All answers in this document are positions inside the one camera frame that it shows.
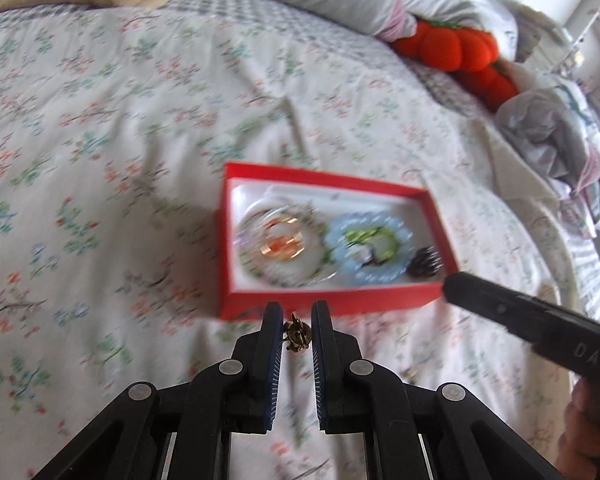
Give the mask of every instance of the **floral bed sheet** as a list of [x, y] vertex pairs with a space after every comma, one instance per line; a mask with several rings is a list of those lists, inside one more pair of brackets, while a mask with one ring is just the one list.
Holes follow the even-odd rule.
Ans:
[[[228, 160], [427, 187], [464, 270], [600, 319], [550, 190], [373, 38], [270, 0], [6, 12], [0, 480], [31, 478], [129, 383], [188, 381], [257, 330], [216, 319]], [[335, 323], [555, 455], [568, 374], [500, 327], [443, 301]], [[274, 429], [234, 438], [231, 478], [365, 478], [362, 441], [318, 431], [310, 355], [285, 352]]]

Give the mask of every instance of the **floral pattern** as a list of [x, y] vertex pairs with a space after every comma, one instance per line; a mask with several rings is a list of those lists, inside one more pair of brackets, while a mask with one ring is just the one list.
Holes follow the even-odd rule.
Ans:
[[[0, 479], [32, 477], [129, 383], [188, 381], [257, 330], [217, 319], [229, 160], [427, 187], [464, 270], [600, 318], [543, 182], [373, 38], [267, 0], [49, 9], [0, 14]], [[554, 457], [568, 375], [503, 329], [443, 301], [334, 323]], [[282, 367], [273, 432], [234, 438], [232, 478], [364, 478], [360, 440], [318, 431], [310, 356]]]

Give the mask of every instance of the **red box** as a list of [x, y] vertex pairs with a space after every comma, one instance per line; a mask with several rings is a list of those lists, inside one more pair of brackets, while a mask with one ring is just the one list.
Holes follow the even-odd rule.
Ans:
[[230, 200], [235, 179], [238, 178], [333, 187], [415, 200], [422, 208], [435, 246], [442, 257], [444, 273], [440, 274], [448, 275], [458, 272], [458, 264], [446, 238], [436, 205], [426, 189], [334, 173], [229, 163], [225, 166], [222, 202], [218, 211], [221, 319], [260, 319], [264, 307], [269, 301], [279, 302], [286, 316], [292, 311], [299, 312], [301, 316], [307, 316], [315, 301], [325, 300], [329, 303], [332, 316], [344, 316], [416, 308], [424, 306], [442, 295], [442, 277], [437, 282], [362, 286], [341, 290], [321, 290], [309, 287], [263, 291], [236, 290], [232, 280], [230, 260], [231, 251], [234, 250]]

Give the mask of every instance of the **silver rivet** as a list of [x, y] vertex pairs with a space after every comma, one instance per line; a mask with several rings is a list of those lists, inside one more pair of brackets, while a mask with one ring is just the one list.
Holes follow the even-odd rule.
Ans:
[[220, 371], [225, 375], [235, 375], [242, 371], [242, 363], [236, 359], [227, 359], [220, 363]]
[[349, 370], [356, 375], [369, 375], [374, 371], [374, 366], [369, 361], [358, 359], [349, 365]]
[[466, 391], [460, 384], [447, 384], [442, 388], [442, 396], [448, 400], [462, 400], [466, 395]]
[[151, 395], [151, 386], [144, 383], [134, 384], [129, 388], [129, 397], [133, 400], [145, 400]]

